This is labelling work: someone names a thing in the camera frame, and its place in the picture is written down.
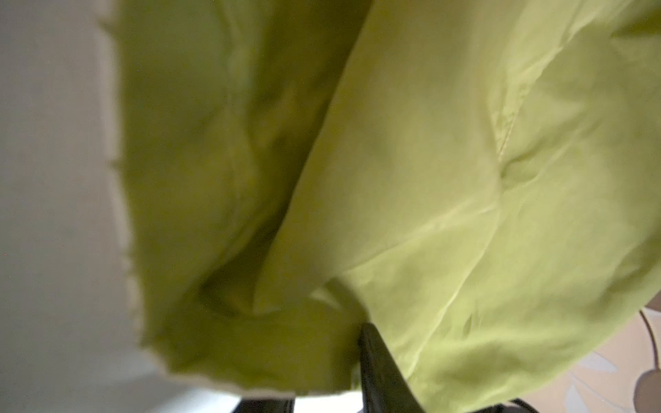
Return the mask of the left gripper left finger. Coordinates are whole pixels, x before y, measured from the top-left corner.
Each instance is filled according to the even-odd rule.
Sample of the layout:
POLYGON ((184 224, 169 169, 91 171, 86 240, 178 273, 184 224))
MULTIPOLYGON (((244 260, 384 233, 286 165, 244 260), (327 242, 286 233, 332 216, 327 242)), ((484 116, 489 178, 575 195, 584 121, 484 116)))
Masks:
POLYGON ((232 413, 293 413, 294 399, 242 399, 232 413))

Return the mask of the green jacket with patterned lining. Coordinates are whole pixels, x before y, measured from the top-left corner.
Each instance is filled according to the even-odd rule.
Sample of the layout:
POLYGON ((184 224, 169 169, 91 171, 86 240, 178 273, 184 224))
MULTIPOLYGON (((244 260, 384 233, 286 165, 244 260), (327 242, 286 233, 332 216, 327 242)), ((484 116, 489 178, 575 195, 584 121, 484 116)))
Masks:
POLYGON ((139 345, 250 399, 546 385, 660 289, 657 1, 112 1, 139 345))

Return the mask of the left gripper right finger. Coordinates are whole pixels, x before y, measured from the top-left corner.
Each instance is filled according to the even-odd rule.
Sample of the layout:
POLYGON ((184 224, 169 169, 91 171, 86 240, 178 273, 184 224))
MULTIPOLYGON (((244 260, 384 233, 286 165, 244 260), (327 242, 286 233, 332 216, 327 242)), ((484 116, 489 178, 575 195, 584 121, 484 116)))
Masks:
POLYGON ((361 326, 358 343, 363 412, 423 413, 374 324, 361 326))

